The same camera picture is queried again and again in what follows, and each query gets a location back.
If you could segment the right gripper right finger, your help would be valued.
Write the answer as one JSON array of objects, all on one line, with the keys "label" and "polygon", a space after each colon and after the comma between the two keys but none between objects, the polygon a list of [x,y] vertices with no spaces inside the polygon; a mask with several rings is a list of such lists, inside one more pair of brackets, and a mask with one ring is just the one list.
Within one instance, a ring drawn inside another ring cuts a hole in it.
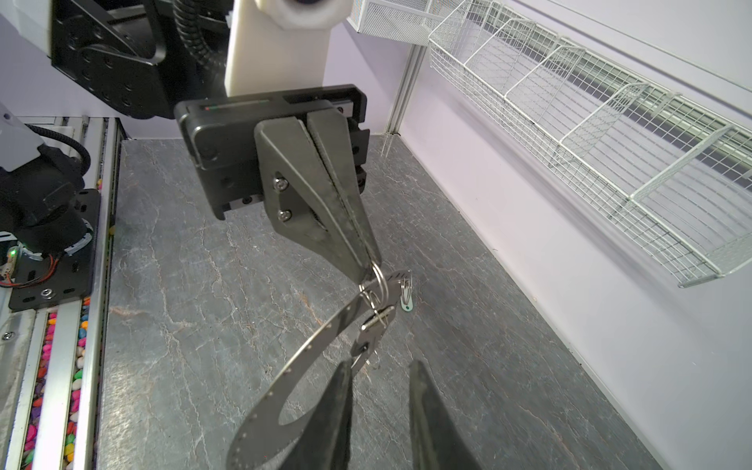
[{"label": "right gripper right finger", "polygon": [[480,469],[419,360],[409,368],[409,416],[414,469]]}]

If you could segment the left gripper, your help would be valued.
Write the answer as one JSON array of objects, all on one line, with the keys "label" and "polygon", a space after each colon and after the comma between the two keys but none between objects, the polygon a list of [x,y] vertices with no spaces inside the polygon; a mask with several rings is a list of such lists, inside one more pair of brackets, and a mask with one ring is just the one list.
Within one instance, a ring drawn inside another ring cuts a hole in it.
[{"label": "left gripper", "polygon": [[382,262],[360,199],[366,110],[345,84],[182,101],[174,117],[217,219],[264,199],[278,234],[362,284]]}]

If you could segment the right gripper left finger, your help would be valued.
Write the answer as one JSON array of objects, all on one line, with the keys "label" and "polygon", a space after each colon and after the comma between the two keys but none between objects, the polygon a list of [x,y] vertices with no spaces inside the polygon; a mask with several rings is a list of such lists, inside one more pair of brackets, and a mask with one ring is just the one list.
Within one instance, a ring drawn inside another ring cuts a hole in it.
[{"label": "right gripper left finger", "polygon": [[280,469],[347,469],[351,459],[353,361],[341,362]]}]

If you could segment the grey perforated ring disc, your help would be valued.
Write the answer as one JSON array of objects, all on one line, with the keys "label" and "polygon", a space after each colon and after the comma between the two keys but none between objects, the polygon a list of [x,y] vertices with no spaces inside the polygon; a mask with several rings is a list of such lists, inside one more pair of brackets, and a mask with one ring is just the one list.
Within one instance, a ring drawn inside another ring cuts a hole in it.
[{"label": "grey perforated ring disc", "polygon": [[303,342],[241,422],[227,452],[228,469],[260,468],[301,437],[323,395],[323,374],[335,369],[332,354],[340,354],[343,362],[353,360],[351,348],[370,315],[395,306],[393,323],[403,313],[405,279],[413,287],[408,270],[387,274],[385,286],[369,283]]}]

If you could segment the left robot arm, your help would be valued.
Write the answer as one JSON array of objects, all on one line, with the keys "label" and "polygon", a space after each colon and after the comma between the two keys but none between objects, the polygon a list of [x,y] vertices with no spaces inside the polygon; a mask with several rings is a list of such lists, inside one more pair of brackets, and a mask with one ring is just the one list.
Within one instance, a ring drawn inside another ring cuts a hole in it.
[{"label": "left robot arm", "polygon": [[348,1],[5,1],[52,66],[114,110],[174,119],[213,214],[275,231],[356,283],[381,254],[360,192],[367,99],[323,82]]}]

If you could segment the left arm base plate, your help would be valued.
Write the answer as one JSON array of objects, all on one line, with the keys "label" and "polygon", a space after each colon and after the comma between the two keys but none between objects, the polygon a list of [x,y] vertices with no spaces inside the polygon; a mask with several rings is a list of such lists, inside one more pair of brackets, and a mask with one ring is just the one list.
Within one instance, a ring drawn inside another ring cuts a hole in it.
[{"label": "left arm base plate", "polygon": [[72,210],[84,222],[85,237],[67,250],[37,255],[23,248],[11,274],[9,309],[44,309],[82,300],[93,289],[101,194],[87,188],[74,198]]}]

